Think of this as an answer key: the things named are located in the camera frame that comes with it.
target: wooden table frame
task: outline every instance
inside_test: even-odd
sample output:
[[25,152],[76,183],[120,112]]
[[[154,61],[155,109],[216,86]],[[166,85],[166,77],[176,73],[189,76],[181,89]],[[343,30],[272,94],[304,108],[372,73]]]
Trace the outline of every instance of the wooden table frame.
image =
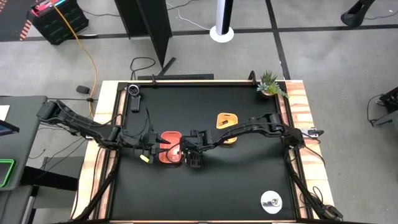
[[[99,123],[105,123],[109,121],[113,117],[113,111],[117,110],[117,114],[123,113],[124,99],[125,99],[125,90],[121,90],[121,95],[119,98],[119,102],[116,100],[116,95],[118,93],[118,84],[119,83],[152,83],[150,80],[142,80],[142,81],[104,81],[101,87],[101,92],[99,94],[99,100],[96,107],[96,113],[94,120]],[[159,80],[157,83],[245,83],[252,82],[251,80]],[[303,81],[301,80],[289,80],[289,81],[278,81],[281,83],[281,87],[286,89],[289,94],[289,99],[283,98],[279,96],[279,106],[282,112],[282,117],[285,124],[294,125],[295,128],[312,128],[314,127],[314,123],[312,120],[312,115],[310,111],[310,107],[308,105],[307,95],[304,89]],[[120,118],[116,120],[116,124],[120,123]],[[316,140],[311,140],[306,138],[305,143],[307,147],[314,150],[315,152],[321,155],[321,150]],[[105,154],[109,153],[108,162],[105,163]],[[316,186],[320,189],[323,195],[323,203],[325,205],[334,205],[333,198],[331,195],[328,177],[326,175],[325,166],[323,165],[322,160],[314,155],[311,151],[303,148],[299,152],[300,156],[297,157],[296,160],[293,161],[293,166],[295,171],[299,175],[303,175],[306,180],[306,185],[309,191],[312,191],[313,187]],[[83,163],[83,168],[81,170],[80,181],[79,181],[79,196],[78,203],[76,207],[76,212],[73,218],[79,216],[79,214],[83,211],[83,209],[88,205],[91,198],[95,195],[98,190],[99,183],[101,178],[104,179],[111,167],[113,165],[113,157],[115,152],[106,152],[104,149],[100,149],[96,142],[90,141],[87,146],[85,160]],[[290,152],[290,156],[292,159],[295,158],[293,152]],[[302,171],[297,167],[296,161],[302,162]],[[297,198],[300,198],[301,191],[295,186],[295,192],[297,194]],[[99,219],[107,217],[107,203],[109,199],[110,186],[105,191],[102,196],[102,200],[100,201],[100,206],[97,207],[90,218],[95,216]],[[309,209],[306,210],[303,202],[298,200],[298,205],[300,208],[300,217],[308,218],[311,215],[308,215],[310,212]]]

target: black tabletop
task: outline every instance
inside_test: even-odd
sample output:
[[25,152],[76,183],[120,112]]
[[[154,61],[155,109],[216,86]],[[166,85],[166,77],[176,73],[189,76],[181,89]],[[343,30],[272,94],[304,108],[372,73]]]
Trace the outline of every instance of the black tabletop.
[[0,158],[17,162],[8,185],[0,191],[13,190],[19,185],[39,127],[36,113],[45,101],[46,96],[0,97],[0,105],[10,105],[6,121],[19,128],[19,133],[0,136]]
[[[127,115],[131,134],[143,127],[145,107],[155,131],[180,131],[183,135],[191,129],[215,128],[219,113],[234,113],[243,123],[253,116],[277,112],[276,99],[265,100],[251,86],[144,87],[141,95],[140,113]],[[196,170],[185,164],[145,164],[131,159],[130,153],[123,151],[116,177],[113,220],[294,219],[279,138],[239,136],[230,147],[205,152],[203,165]],[[282,210],[275,215],[261,207],[261,195],[268,190],[282,197]]]

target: gray concrete floor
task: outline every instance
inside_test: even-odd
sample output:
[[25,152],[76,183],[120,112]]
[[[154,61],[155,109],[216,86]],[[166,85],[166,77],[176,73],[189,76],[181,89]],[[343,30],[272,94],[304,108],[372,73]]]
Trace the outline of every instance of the gray concrete floor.
[[[112,0],[78,1],[92,13],[118,14]],[[184,0],[168,0],[174,6]],[[340,15],[355,0],[278,0],[272,1],[279,27],[343,26]],[[181,15],[204,27],[215,24],[215,0],[193,1],[180,8]],[[378,0],[367,17],[385,16],[398,10],[392,0]],[[124,26],[119,17],[87,15],[90,26],[83,34],[120,34]],[[173,30],[199,28],[181,21],[177,11],[169,11]],[[231,27],[269,28],[263,0],[236,0]],[[398,15],[366,20],[364,24],[398,24]],[[31,29],[29,36],[40,35]],[[366,121],[366,103],[374,95],[398,85],[398,32],[396,29],[332,32],[281,33],[287,65],[292,79],[305,82],[316,126],[325,130],[321,137],[331,191],[336,207],[345,220],[396,223],[398,219],[398,140],[389,125],[372,128]],[[156,58],[149,38],[82,40],[98,67],[98,97],[103,80],[126,80],[134,57]],[[46,41],[0,42],[0,95],[47,95],[55,98],[85,98],[76,93],[77,85],[92,86],[93,69],[74,40],[59,46]],[[168,60],[177,61],[167,74],[214,73],[216,79],[245,79],[251,70],[271,69],[283,78],[272,33],[236,34],[227,44],[217,44],[207,35],[172,37]],[[138,61],[139,68],[147,65]],[[157,74],[156,66],[137,75]],[[77,113],[88,114],[84,101],[68,101]],[[383,108],[371,106],[371,115]],[[44,156],[52,156],[75,137],[63,131],[38,132],[31,156],[46,149],[28,165],[40,167]],[[84,156],[85,144],[72,156]],[[39,210],[35,223],[67,220],[70,209]]]

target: black storage box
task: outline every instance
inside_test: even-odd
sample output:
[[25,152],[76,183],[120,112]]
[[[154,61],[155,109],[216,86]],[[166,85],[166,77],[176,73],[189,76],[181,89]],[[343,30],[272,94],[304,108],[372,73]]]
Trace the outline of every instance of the black storage box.
[[[76,33],[88,26],[88,19],[76,0],[59,0],[56,7]],[[34,4],[29,10],[28,19],[51,44],[58,45],[73,37],[65,21],[50,4],[50,0],[41,0]]]

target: computer screen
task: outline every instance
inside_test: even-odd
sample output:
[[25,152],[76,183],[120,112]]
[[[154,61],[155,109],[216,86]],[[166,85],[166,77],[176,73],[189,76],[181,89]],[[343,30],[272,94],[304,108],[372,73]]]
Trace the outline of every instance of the computer screen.
[[9,124],[5,121],[0,120],[0,136],[4,136],[7,134],[18,133],[19,128],[15,127],[12,124]]

